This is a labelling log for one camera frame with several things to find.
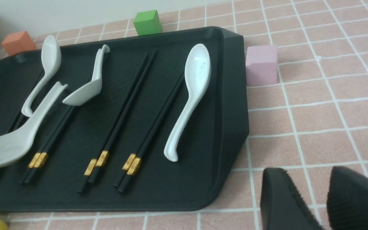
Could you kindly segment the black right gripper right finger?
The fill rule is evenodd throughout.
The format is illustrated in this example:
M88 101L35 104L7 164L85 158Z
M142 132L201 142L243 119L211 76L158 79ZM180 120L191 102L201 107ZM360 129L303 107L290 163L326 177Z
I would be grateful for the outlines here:
M333 230L368 230L368 178L345 166L333 167L326 209Z

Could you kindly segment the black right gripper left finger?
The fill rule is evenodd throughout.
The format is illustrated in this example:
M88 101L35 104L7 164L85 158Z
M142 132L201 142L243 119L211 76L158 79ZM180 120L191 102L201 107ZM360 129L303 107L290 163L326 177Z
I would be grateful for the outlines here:
M265 168L260 211L264 230L322 230L287 171Z

